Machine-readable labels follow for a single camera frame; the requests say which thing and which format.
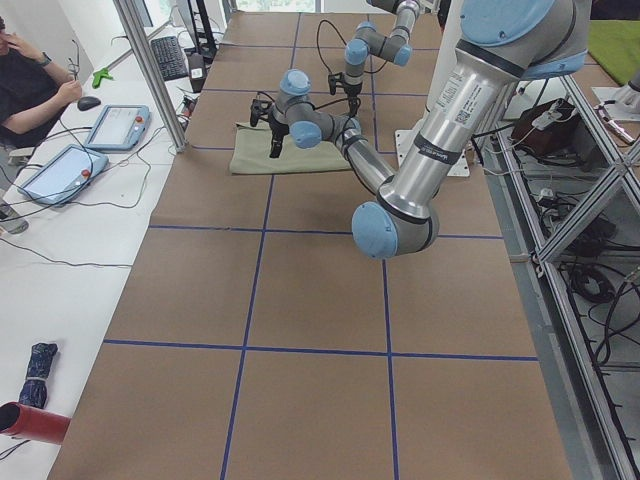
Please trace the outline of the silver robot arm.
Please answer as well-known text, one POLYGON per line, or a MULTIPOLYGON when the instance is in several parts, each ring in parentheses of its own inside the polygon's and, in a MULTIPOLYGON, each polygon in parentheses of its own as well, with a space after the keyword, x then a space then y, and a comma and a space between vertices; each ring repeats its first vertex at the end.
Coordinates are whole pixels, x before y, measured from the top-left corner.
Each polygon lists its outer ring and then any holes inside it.
POLYGON ((396 20, 389 35, 379 33, 372 22, 360 23, 353 38, 346 43, 344 71, 328 75, 330 94, 334 95, 341 87, 347 95, 350 117, 355 117, 359 109, 367 59, 373 56, 397 66, 406 66, 413 52, 410 45, 412 30, 425 11, 419 1, 369 1, 369 4, 394 14, 396 20))
POLYGON ((251 122, 265 120, 272 157, 285 138, 301 149, 334 144, 375 200, 352 217, 358 248, 375 259, 415 253, 438 233, 431 202, 499 93, 521 80, 549 79, 578 71, 588 46, 587 1, 465 1, 451 8, 448 26, 460 28, 451 69, 435 104, 393 169, 362 135, 354 113, 320 111, 301 70, 287 71, 273 101, 254 100, 251 122))

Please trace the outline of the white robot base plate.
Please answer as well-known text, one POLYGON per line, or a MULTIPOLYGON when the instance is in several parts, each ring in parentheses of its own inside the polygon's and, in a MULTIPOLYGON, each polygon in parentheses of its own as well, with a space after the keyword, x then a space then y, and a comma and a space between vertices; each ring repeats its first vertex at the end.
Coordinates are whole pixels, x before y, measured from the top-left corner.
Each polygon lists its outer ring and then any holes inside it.
MULTIPOLYGON (((398 165, 402 166, 409 157, 412 147, 414 147, 414 139, 417 131, 413 129, 396 130, 394 133, 396 145, 396 157, 398 165)), ((465 151, 461 152, 444 152, 444 160, 449 166, 447 175, 449 177, 469 177, 470 167, 465 156, 465 151)))

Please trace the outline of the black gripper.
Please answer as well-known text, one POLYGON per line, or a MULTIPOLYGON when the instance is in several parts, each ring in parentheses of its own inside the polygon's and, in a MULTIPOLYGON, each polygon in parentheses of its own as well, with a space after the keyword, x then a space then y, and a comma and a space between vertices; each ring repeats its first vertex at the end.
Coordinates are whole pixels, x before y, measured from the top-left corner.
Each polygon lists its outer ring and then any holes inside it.
POLYGON ((270 158, 278 158, 282 151, 284 138, 289 134, 289 126, 277 118, 278 110, 274 101, 254 98, 250 107, 250 125, 256 127, 260 120, 266 121, 271 129, 270 158))
POLYGON ((335 95, 342 89, 347 96, 350 118, 355 118, 360 108, 359 95, 362 91, 363 76, 351 76, 343 72, 329 74, 327 76, 329 94, 335 95))

